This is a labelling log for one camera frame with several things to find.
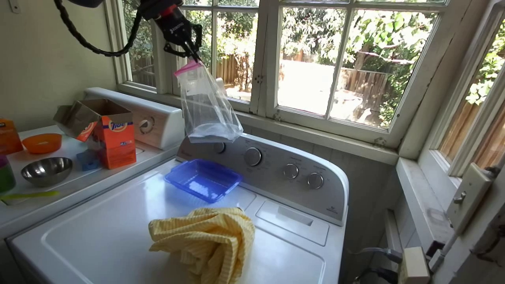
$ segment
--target yellow towel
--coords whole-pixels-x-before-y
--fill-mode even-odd
[[[238,283],[253,248],[254,226],[240,208],[199,208],[186,218],[148,224],[150,251],[180,253],[194,283]]]

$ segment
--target clear plastic bag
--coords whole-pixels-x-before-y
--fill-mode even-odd
[[[175,71],[182,90],[186,136],[191,144],[234,142],[243,128],[224,98],[224,89],[199,62]]]

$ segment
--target wall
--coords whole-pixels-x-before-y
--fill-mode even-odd
[[[385,210],[395,208],[398,201],[403,199],[395,167],[264,130],[245,128],[246,133],[283,142],[328,160],[346,172],[350,196],[341,283],[354,283],[352,279],[362,270],[368,268],[373,259],[369,254],[354,253],[362,248],[377,246],[382,242]]]
[[[84,49],[60,21],[52,0],[18,0],[19,14],[0,2],[0,117],[18,130],[52,123],[59,104],[70,104],[92,85],[115,87],[114,63]],[[66,5],[90,43],[111,49],[104,8]]]

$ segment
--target stainless steel bowl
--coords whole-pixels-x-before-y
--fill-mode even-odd
[[[21,175],[36,188],[47,188],[63,182],[73,172],[73,164],[65,156],[44,158],[25,166]]]

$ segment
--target white washing machine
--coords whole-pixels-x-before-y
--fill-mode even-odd
[[[243,182],[207,204],[166,182],[182,161],[220,163]],[[240,207],[256,226],[245,284],[336,284],[344,249],[349,182],[335,164],[243,134],[234,144],[182,144],[175,160],[10,238],[38,283],[188,283],[166,253],[150,253],[148,223],[201,207]]]
[[[106,89],[89,89],[85,95],[114,100],[133,112],[137,161],[114,171],[104,167],[82,169],[76,155],[85,152],[87,145],[65,134],[57,125],[21,133],[21,139],[41,133],[60,133],[63,134],[63,141],[60,150],[51,155],[29,155],[25,152],[10,155],[8,160],[16,177],[16,188],[5,193],[5,196],[44,191],[33,188],[21,177],[21,169],[29,163],[47,156],[66,156],[74,161],[74,167],[66,180],[47,188],[57,189],[60,193],[59,196],[13,199],[8,202],[0,199],[0,283],[19,284],[22,281],[18,265],[6,246],[10,237],[44,219],[51,219],[60,212],[111,189],[117,183],[131,180],[155,166],[174,160],[177,155],[178,145],[183,141],[183,117],[180,109],[125,96]]]

